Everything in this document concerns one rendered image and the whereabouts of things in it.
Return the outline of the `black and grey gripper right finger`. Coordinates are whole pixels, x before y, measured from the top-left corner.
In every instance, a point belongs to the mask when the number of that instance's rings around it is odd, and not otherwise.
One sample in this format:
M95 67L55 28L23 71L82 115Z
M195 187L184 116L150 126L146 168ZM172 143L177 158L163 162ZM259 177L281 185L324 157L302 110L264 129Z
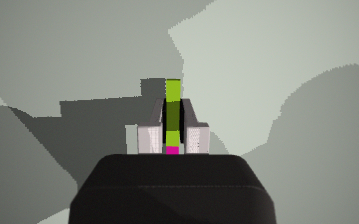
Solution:
M180 98L179 133L184 154L209 154L210 127L198 122L189 98Z

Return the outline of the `lime green rectangular bar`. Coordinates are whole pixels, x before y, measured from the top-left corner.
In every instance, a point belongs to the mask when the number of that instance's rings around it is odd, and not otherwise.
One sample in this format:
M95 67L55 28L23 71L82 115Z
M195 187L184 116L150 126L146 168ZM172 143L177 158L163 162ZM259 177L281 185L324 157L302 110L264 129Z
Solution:
M180 79L166 79L166 146L179 146Z

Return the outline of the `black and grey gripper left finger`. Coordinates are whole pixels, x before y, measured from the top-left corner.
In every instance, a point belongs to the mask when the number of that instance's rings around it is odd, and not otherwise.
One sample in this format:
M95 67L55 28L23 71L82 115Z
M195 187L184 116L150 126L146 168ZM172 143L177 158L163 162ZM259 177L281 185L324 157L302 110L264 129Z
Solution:
M140 122L137 126L138 154L162 154L162 143L166 143L167 101L157 98L149 122Z

